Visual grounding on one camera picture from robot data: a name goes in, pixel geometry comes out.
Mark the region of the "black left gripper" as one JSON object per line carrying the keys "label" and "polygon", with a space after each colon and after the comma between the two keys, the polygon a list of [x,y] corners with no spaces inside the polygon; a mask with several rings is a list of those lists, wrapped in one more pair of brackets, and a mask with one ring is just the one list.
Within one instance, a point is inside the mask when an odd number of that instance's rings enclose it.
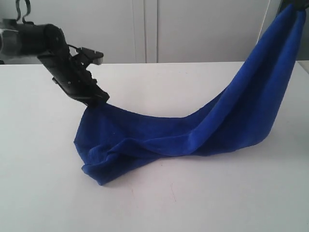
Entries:
{"label": "black left gripper", "polygon": [[109,94],[103,91],[90,71],[73,59],[70,48],[48,52],[38,60],[53,76],[52,80],[73,100],[95,108],[106,103]]}

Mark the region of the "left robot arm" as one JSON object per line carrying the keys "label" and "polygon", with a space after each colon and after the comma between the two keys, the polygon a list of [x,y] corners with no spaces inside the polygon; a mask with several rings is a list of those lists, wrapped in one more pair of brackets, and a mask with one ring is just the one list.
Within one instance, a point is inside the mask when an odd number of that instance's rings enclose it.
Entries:
{"label": "left robot arm", "polygon": [[36,57],[53,76],[53,82],[71,99],[87,106],[106,103],[109,94],[87,70],[90,64],[102,64],[104,54],[67,44],[62,29],[53,24],[36,25],[26,21],[31,3],[27,0],[25,4],[25,15],[21,14],[17,0],[17,18],[3,19],[0,23],[0,59]]}

